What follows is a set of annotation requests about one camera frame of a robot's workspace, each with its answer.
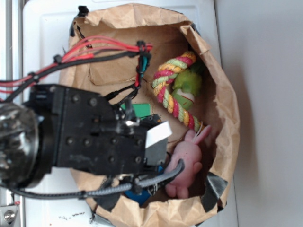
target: pink rubber bunny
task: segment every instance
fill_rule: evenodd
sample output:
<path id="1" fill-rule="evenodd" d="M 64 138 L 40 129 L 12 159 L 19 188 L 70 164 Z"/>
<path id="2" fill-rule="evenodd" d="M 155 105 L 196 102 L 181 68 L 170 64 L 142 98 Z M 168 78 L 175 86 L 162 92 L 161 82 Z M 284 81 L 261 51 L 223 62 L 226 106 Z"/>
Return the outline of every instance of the pink rubber bunny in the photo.
<path id="1" fill-rule="evenodd" d="M 198 144 L 209 135 L 210 131 L 211 126 L 208 125 L 195 137 L 195 131 L 188 130 L 184 141 L 176 146 L 171 161 L 164 172 L 170 172 L 176 168 L 180 159 L 184 160 L 185 168 L 182 173 L 165 186 L 169 197 L 188 198 L 188 187 L 192 185 L 195 175 L 202 169 L 202 152 Z"/>

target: dog toy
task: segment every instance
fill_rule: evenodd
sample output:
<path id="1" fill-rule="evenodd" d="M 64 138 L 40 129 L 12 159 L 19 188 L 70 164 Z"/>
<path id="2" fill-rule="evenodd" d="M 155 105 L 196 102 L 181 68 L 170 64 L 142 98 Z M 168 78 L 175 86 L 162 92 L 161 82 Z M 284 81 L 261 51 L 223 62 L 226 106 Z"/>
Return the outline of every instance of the dog toy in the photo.
<path id="1" fill-rule="evenodd" d="M 190 129 L 199 130 L 201 122 L 178 103 L 169 93 L 167 86 L 174 82 L 179 73 L 185 71 L 189 66 L 196 62 L 196 56 L 193 52 L 188 51 L 183 55 L 168 60 L 163 65 L 160 65 L 158 71 L 154 74 L 154 80 L 151 84 L 154 89 L 154 94 L 158 98 L 158 102 L 177 117 L 180 122 Z"/>
<path id="2" fill-rule="evenodd" d="M 202 169 L 202 152 L 198 144 L 209 135 L 210 131 L 210 125 L 206 126 L 197 136 L 193 130 L 188 130 L 184 141 L 176 146 L 164 172 L 173 170 L 180 159 L 184 160 L 185 168 L 172 182 L 165 186 L 169 197 L 188 198 L 188 188 L 194 182 L 195 175 Z"/>
<path id="3" fill-rule="evenodd" d="M 176 77 L 172 89 L 172 96 L 186 110 L 194 104 L 195 97 L 200 95 L 202 87 L 202 77 L 200 74 L 205 69 L 202 62 L 194 63 L 190 68 L 179 73 Z"/>

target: bunny ear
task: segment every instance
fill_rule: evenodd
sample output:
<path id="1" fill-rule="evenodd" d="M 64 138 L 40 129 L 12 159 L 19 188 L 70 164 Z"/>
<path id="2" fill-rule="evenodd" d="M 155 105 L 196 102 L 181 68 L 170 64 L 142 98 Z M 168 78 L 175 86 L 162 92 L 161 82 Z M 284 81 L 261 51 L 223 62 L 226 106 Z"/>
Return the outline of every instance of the bunny ear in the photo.
<path id="1" fill-rule="evenodd" d="M 196 145 L 198 145 L 201 141 L 203 141 L 210 133 L 212 130 L 212 127 L 210 125 L 207 125 L 202 132 L 200 132 L 199 135 L 195 136 L 192 140 L 192 142 Z"/>
<path id="2" fill-rule="evenodd" d="M 195 131 L 190 129 L 187 131 L 187 133 L 185 134 L 185 138 L 184 138 L 184 141 L 186 142 L 192 142 L 195 138 Z"/>

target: gray wall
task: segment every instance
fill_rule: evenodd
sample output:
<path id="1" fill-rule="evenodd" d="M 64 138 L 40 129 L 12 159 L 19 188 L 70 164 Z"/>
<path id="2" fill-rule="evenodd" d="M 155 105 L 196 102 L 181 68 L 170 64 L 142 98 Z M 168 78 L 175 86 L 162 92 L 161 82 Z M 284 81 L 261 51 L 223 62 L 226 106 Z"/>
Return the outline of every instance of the gray wall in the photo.
<path id="1" fill-rule="evenodd" d="M 241 114 L 239 227 L 303 226 L 303 1 L 215 5 Z"/>

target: green plush toy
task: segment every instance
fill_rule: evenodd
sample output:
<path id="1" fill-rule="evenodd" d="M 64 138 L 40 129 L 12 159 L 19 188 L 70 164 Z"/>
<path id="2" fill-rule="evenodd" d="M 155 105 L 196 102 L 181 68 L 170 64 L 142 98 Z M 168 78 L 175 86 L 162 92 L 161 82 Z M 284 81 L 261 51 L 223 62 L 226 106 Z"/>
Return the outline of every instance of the green plush toy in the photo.
<path id="1" fill-rule="evenodd" d="M 203 62 L 193 64 L 189 69 L 181 72 L 175 79 L 172 96 L 186 110 L 194 104 L 195 97 L 200 95 L 202 86 L 201 74 L 205 69 Z"/>

